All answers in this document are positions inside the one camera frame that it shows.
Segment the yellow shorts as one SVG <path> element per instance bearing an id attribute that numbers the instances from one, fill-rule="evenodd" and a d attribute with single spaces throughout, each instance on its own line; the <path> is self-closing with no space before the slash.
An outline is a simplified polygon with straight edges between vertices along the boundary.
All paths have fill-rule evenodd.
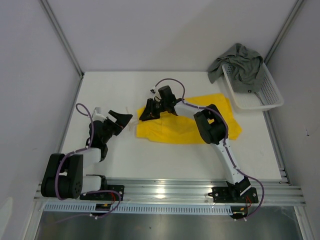
<path id="1" fill-rule="evenodd" d="M 236 140 L 242 133 L 242 128 L 234 118 L 231 103 L 222 93 L 189 97 L 186 99 L 194 105 L 217 106 L 228 125 L 228 138 Z M 205 142 L 200 136 L 195 120 L 185 116 L 175 116 L 163 112 L 159 119 L 140 121 L 133 124 L 136 127 L 135 136 L 151 142 L 164 144 L 199 145 Z"/>

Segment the grey shorts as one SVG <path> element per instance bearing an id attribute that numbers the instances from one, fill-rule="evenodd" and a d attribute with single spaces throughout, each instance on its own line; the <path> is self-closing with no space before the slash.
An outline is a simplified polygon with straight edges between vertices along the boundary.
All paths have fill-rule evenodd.
<path id="1" fill-rule="evenodd" d="M 222 66 L 229 64 L 234 67 L 230 81 L 233 91 L 257 92 L 263 82 L 263 63 L 264 59 L 260 53 L 241 43 L 235 43 L 208 67 L 208 78 L 214 83 L 223 74 Z"/>

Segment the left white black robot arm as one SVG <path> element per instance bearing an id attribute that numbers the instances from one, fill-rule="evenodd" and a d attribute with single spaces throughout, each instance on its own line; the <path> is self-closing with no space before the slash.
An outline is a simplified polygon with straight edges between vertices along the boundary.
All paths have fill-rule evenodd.
<path id="1" fill-rule="evenodd" d="M 67 154 L 53 153 L 42 179 L 40 192 L 43 197 L 77 199 L 91 193 L 97 200 L 108 196 L 106 177 L 99 174 L 84 174 L 84 169 L 105 160 L 108 153 L 107 142 L 118 136 L 132 119 L 132 114 L 120 114 L 110 110 L 103 116 L 96 108 L 89 117 L 89 138 L 85 147 Z"/>

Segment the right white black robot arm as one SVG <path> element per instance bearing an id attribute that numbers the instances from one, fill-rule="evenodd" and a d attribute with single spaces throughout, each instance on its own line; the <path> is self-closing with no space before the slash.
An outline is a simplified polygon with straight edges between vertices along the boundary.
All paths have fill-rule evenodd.
<path id="1" fill-rule="evenodd" d="M 157 120 L 161 118 L 161 113 L 194 119 L 200 137 L 213 147 L 225 169 L 229 198 L 234 202 L 245 198 L 251 183 L 238 168 L 229 142 L 229 127 L 216 105 L 200 106 L 176 98 L 168 85 L 159 88 L 158 93 L 160 99 L 149 98 L 139 120 Z"/>

